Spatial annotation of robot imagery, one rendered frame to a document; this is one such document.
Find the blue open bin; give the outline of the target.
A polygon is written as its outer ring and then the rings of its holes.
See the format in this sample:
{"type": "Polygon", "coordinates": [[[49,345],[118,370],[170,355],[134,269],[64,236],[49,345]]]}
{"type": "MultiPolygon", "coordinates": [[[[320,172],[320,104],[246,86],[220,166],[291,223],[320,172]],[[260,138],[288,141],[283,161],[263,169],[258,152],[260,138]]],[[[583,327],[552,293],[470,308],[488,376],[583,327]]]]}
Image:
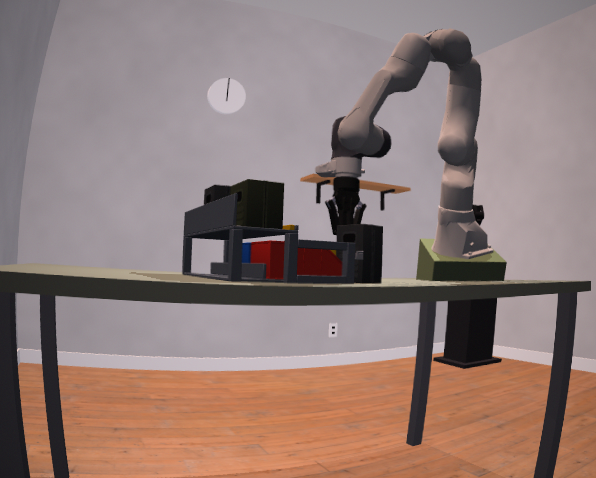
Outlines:
{"type": "Polygon", "coordinates": [[[243,243],[242,263],[250,263],[251,242],[243,243]]]}

